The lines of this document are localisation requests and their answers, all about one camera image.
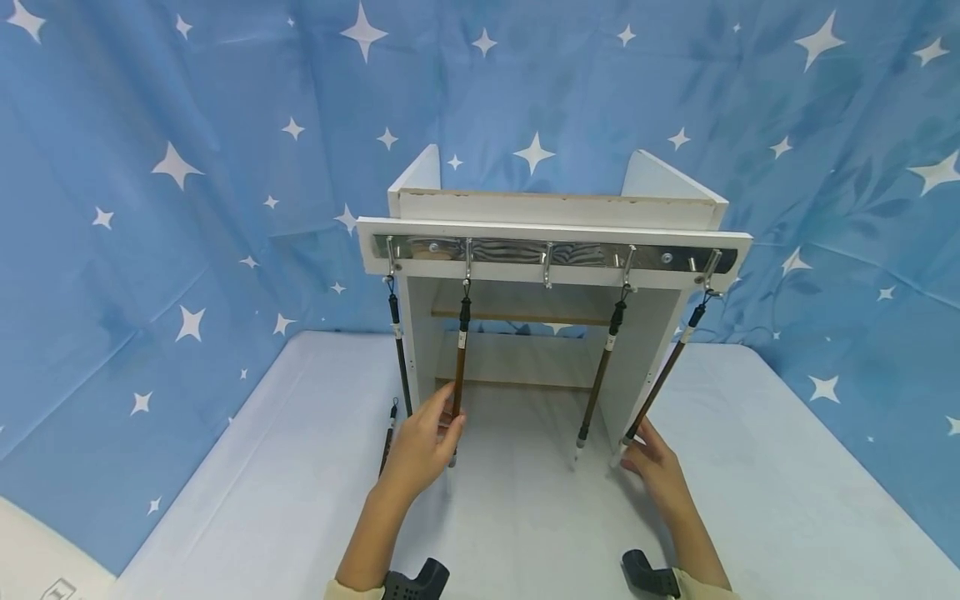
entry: white top board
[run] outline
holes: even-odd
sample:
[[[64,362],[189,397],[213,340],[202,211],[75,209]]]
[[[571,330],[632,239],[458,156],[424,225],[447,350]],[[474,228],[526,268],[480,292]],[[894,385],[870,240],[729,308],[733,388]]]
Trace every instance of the white top board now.
[[[490,389],[468,389],[457,467],[414,505],[393,568],[439,559],[450,598],[635,600],[619,557],[641,548],[665,566],[662,527],[635,478],[608,475],[603,432],[569,470],[584,395]],[[296,336],[112,597],[320,598],[399,392],[393,337]],[[651,419],[744,600],[960,589],[956,566],[751,350],[690,345]]]

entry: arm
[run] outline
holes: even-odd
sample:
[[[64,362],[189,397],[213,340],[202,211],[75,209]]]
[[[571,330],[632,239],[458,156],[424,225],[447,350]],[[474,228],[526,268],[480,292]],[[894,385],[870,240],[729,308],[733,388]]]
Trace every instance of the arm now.
[[[463,433],[466,415],[448,430],[444,425],[444,403],[452,390],[453,384],[443,386],[400,426],[337,569],[341,586],[356,591],[383,586],[410,505],[444,472]],[[444,435],[439,441],[438,434]]]
[[[648,420],[640,426],[644,444],[634,442],[621,465],[643,478],[677,550],[680,568],[703,584],[730,590],[707,527],[686,486],[680,461]]]

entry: sleeve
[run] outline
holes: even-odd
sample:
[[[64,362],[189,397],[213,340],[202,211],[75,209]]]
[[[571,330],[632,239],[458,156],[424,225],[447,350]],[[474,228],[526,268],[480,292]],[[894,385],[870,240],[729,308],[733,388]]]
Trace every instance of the sleeve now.
[[[702,584],[690,577],[686,571],[675,568],[673,574],[677,576],[677,583],[680,585],[681,600],[740,600],[740,596],[732,591]]]
[[[381,598],[383,598],[383,588],[356,591],[341,586],[335,579],[331,579],[326,584],[326,592],[324,592],[324,600],[381,600]]]

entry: finger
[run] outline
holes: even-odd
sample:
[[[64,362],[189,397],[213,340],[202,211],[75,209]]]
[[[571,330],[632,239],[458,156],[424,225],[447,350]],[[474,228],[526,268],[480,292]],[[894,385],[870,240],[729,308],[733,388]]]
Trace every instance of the finger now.
[[[461,415],[453,420],[450,428],[446,430],[446,436],[437,444],[441,456],[446,462],[449,462],[453,456],[453,451],[457,449],[457,443],[460,442],[460,436],[464,433],[464,423],[467,422],[467,415]]]
[[[423,418],[430,424],[436,424],[440,420],[440,414],[444,411],[446,399],[453,393],[453,382],[447,383],[441,389],[433,393],[426,402],[417,411],[423,414]]]

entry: black grip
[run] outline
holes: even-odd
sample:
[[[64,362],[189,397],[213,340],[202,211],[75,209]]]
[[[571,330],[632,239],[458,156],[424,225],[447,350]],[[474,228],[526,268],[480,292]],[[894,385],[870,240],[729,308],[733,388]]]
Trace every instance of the black grip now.
[[[627,309],[627,303],[623,300],[613,305],[613,316],[610,317],[610,334],[616,335],[620,332],[620,326],[623,325],[623,311]]]
[[[460,300],[460,330],[467,331],[470,325],[470,299]]]
[[[704,313],[707,312],[706,304],[697,304],[697,307],[693,309],[693,314],[690,315],[690,321],[687,322],[687,325],[691,327],[696,327],[700,320],[703,318]]]
[[[394,324],[400,323],[400,306],[396,302],[396,294],[390,295],[390,316],[394,319]]]

